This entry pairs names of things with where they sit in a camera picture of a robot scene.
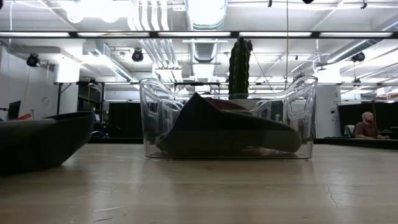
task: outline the air duct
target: air duct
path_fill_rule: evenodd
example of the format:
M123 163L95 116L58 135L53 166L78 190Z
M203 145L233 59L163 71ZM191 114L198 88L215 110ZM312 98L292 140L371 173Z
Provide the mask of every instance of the air duct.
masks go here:
M227 0L185 0L189 29L221 30L227 4ZM199 63L209 63L216 56L217 47L217 44L192 44L193 58Z
M378 26L376 31L391 31L395 32L398 31L398 16L394 16L393 18L389 19L387 22L383 23L382 25ZM345 60L347 58L350 58L360 52L362 52L365 49L368 49L380 42L382 42L383 39L370 39L370 40L355 40L349 43L348 45L340 48L336 52L333 52L332 54L328 55L325 59L324 62L317 63L317 66L325 66L325 65L330 65L334 63L338 63L342 60ZM311 67L312 63L304 63L302 66L299 68L295 68L294 70L299 70L299 71L304 71L307 68Z

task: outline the cactus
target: cactus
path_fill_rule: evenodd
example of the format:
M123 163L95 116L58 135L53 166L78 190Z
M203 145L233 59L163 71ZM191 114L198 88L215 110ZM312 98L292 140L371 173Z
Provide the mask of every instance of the cactus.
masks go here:
M229 94L240 93L238 98L247 98L249 93L249 60L252 43L243 37L238 38L229 58Z

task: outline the bald man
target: bald man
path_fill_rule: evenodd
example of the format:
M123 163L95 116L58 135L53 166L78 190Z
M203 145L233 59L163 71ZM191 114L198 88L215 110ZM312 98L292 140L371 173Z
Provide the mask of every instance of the bald man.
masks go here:
M389 136L381 136L373 120L373 114L365 112L362 114L362 122L355 126L355 137L361 139L389 139Z

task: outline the table surface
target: table surface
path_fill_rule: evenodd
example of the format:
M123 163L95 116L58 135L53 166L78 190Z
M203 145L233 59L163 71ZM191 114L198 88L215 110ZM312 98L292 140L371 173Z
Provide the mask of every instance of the table surface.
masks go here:
M397 223L398 152L315 145L310 160L146 159L90 144L0 177L1 224Z

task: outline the transparent tub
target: transparent tub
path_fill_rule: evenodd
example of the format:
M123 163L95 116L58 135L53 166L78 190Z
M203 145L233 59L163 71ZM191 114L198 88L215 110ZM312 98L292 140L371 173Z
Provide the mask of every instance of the transparent tub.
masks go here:
M273 94L178 95L152 78L140 92L147 157L312 157L315 77Z

